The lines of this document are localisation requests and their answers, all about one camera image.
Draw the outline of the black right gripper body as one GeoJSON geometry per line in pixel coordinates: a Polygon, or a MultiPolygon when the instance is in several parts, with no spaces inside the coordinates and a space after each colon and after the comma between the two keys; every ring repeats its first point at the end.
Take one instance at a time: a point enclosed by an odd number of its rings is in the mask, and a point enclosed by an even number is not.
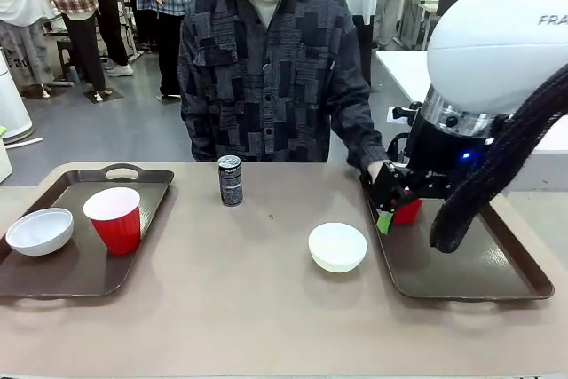
{"type": "Polygon", "coordinates": [[[414,175],[447,175],[454,189],[474,171],[492,137],[493,116],[454,107],[398,108],[398,117],[412,124],[403,155],[408,163],[401,184],[414,175]]]}

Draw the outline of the person's left hand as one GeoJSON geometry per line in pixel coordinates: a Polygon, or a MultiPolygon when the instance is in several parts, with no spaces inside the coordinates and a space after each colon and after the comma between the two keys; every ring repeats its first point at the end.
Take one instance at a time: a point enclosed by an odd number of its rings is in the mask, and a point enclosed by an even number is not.
{"type": "Polygon", "coordinates": [[[375,161],[375,162],[371,162],[368,165],[367,172],[368,172],[368,175],[370,177],[370,181],[372,183],[374,183],[377,180],[379,173],[380,173],[384,164],[391,164],[391,161],[388,161],[388,160],[375,161]]]}

